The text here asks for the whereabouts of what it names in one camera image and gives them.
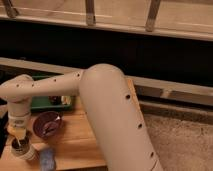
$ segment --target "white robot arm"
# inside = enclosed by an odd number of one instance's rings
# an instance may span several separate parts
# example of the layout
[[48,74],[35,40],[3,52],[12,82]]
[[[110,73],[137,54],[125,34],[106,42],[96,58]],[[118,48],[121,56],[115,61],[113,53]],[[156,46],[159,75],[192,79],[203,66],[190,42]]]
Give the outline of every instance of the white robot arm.
[[33,96],[80,95],[109,171],[162,171],[124,74],[108,64],[33,81],[18,76],[0,86],[9,124],[25,128]]

